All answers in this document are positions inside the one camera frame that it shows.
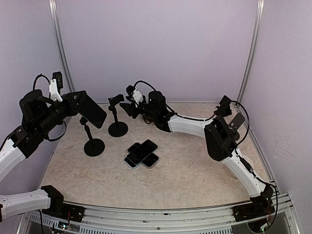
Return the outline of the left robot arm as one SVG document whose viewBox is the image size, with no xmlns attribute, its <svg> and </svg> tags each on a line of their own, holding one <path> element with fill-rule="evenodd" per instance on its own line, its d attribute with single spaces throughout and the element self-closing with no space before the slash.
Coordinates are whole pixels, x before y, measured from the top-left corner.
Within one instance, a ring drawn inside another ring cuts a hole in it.
<svg viewBox="0 0 312 234">
<path fill-rule="evenodd" d="M 20 100 L 21 124 L 8 134 L 0 147 L 1 187 L 13 180 L 14 172 L 26 172 L 26 167 L 33 162 L 31 155 L 39 157 L 43 151 L 40 145 L 50 140 L 49 134 L 55 127 L 80 113 L 79 107 L 85 95 L 85 91 L 68 93 L 52 100 L 36 89 Z M 39 187 L 37 182 L 31 182 L 0 195 L 1 221 L 35 210 L 75 222 L 81 222 L 84 215 L 82 206 L 66 203 L 63 194 L 52 185 Z"/>
</svg>

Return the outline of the black folding phone stand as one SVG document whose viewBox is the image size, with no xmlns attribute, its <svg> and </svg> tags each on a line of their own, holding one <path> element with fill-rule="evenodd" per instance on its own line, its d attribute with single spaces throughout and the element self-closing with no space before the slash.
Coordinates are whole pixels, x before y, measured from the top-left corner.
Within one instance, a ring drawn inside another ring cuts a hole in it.
<svg viewBox="0 0 312 234">
<path fill-rule="evenodd" d="M 231 99 L 226 95 L 221 99 L 219 106 L 217 106 L 217 110 L 214 111 L 216 116 L 227 117 L 232 114 L 232 110 L 230 108 Z"/>
</svg>

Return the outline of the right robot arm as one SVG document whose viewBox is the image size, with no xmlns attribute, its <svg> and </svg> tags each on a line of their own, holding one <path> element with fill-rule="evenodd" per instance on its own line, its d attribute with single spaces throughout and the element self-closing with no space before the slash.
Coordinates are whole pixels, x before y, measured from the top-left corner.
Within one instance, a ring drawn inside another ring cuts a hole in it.
<svg viewBox="0 0 312 234">
<path fill-rule="evenodd" d="M 273 186 L 259 178 L 238 147 L 241 140 L 237 130 L 245 121 L 244 116 L 238 113 L 229 124 L 224 119 L 232 113 L 231 99 L 224 96 L 210 118 L 196 119 L 180 115 L 171 109 L 160 91 L 151 91 L 146 99 L 138 89 L 134 89 L 129 91 L 126 98 L 129 102 L 121 103 L 120 106 L 128 116 L 136 118 L 142 115 L 162 131 L 195 135 L 206 140 L 208 155 L 227 166 L 250 196 L 250 204 L 234 207 L 236 220 L 277 212 L 278 206 L 272 202 L 272 196 L 276 194 Z"/>
</svg>

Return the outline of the black plate phone stand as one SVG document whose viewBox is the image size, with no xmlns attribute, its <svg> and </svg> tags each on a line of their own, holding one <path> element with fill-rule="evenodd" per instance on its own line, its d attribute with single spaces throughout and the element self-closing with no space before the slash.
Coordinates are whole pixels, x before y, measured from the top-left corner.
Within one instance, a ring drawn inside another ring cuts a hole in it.
<svg viewBox="0 0 312 234">
<path fill-rule="evenodd" d="M 244 123 L 244 121 L 245 121 L 244 116 L 241 113 L 237 113 L 236 116 L 232 119 L 232 121 L 229 124 L 229 128 L 232 132 L 232 135 L 235 141 L 239 140 L 240 138 L 238 129 Z"/>
</svg>

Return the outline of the tall black clamp phone stand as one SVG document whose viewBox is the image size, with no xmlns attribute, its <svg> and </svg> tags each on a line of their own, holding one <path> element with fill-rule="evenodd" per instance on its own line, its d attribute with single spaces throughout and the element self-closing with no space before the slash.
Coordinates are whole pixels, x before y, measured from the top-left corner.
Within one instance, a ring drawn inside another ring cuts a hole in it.
<svg viewBox="0 0 312 234">
<path fill-rule="evenodd" d="M 118 94 L 115 97 L 108 98 L 109 100 L 109 111 L 113 113 L 114 123 L 112 123 L 108 128 L 109 135 L 113 137 L 122 137 L 128 132 L 128 125 L 124 122 L 121 122 L 117 118 L 117 109 L 116 105 L 124 101 L 123 94 Z"/>
</svg>

